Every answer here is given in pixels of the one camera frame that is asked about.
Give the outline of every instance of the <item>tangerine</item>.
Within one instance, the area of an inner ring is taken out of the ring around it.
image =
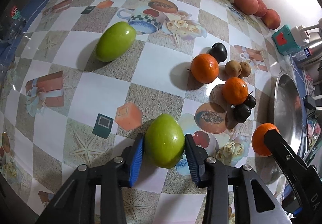
[[[200,83],[209,84],[219,75],[218,62],[209,54],[200,54],[191,62],[191,73]]]
[[[253,150],[262,157],[267,157],[272,155],[271,151],[266,147],[264,144],[264,135],[269,130],[277,130],[279,133],[278,128],[272,123],[264,123],[255,129],[252,137],[252,146]]]
[[[223,86],[223,97],[231,105],[242,104],[248,96],[248,87],[240,78],[229,78]]]

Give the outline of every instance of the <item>triangular cutout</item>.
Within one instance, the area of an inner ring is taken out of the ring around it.
[[[252,180],[251,184],[257,212],[272,211],[275,208],[275,205],[265,190],[261,187],[257,180]]]

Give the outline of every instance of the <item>metal pan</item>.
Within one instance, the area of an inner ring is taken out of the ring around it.
[[[302,106],[297,87],[291,76],[281,72],[272,88],[268,118],[295,153],[302,138]]]

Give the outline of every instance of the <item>peach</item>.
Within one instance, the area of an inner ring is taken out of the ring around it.
[[[266,14],[262,16],[261,20],[271,30],[278,29],[281,24],[281,18],[273,9],[268,9]]]
[[[256,11],[256,13],[254,13],[254,15],[257,17],[262,17],[266,14],[267,7],[262,0],[257,0],[257,1],[258,1],[258,10]]]
[[[252,15],[258,10],[257,0],[234,0],[234,3],[246,15]]]

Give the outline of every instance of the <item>metal bolt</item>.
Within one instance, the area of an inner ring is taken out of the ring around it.
[[[246,170],[246,171],[251,171],[252,170],[252,166],[250,166],[248,164],[245,164],[245,165],[243,165],[243,169]]]
[[[207,162],[208,163],[215,163],[216,162],[216,159],[213,158],[213,157],[207,157]]]
[[[79,165],[79,166],[77,167],[77,169],[78,169],[79,171],[85,171],[85,170],[87,169],[87,166],[86,166],[85,164],[82,164],[82,165]]]
[[[122,158],[122,157],[115,157],[115,158],[113,159],[113,161],[114,161],[115,163],[121,163],[121,162],[123,162],[123,158]]]

